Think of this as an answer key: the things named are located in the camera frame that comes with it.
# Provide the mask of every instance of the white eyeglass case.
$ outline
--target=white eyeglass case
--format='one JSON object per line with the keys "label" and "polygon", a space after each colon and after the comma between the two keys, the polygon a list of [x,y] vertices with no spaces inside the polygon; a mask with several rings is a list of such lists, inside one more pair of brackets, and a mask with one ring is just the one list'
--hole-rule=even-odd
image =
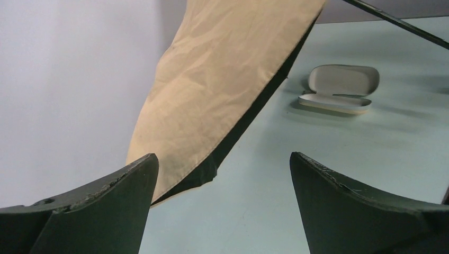
{"label": "white eyeglass case", "polygon": [[364,114],[371,100],[363,98],[379,86],[379,72],[368,66],[322,65],[310,73],[314,93],[299,96],[300,104],[348,114]]}

